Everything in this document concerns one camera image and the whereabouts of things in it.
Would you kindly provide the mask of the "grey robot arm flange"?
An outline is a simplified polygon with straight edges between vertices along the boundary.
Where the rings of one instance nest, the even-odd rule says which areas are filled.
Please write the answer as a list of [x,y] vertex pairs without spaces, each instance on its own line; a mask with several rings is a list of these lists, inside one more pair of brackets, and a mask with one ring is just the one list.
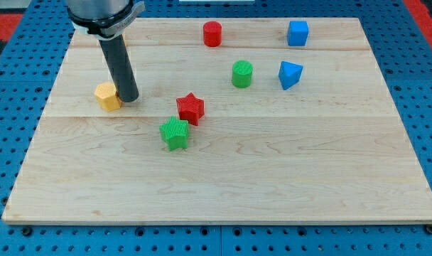
[[146,10],[145,1],[66,0],[67,13],[80,33],[108,41],[121,35]]

